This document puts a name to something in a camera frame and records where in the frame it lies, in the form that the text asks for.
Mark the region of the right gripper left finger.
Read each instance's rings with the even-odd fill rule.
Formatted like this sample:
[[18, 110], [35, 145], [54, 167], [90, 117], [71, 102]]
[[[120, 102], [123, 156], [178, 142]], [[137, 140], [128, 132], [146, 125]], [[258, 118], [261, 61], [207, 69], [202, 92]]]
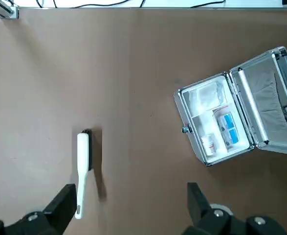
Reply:
[[76, 196], [75, 184], [66, 184], [43, 211], [28, 213], [9, 226], [0, 220], [0, 235], [62, 235], [76, 212]]

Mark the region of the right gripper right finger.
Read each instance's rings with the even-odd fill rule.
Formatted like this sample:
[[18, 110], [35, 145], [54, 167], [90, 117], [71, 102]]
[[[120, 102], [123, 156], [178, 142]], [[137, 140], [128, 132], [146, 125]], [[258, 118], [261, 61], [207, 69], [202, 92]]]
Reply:
[[232, 211], [218, 204], [210, 204], [197, 183], [187, 184], [187, 208], [192, 225], [184, 235], [286, 235], [285, 229], [274, 219], [264, 215], [240, 220]]

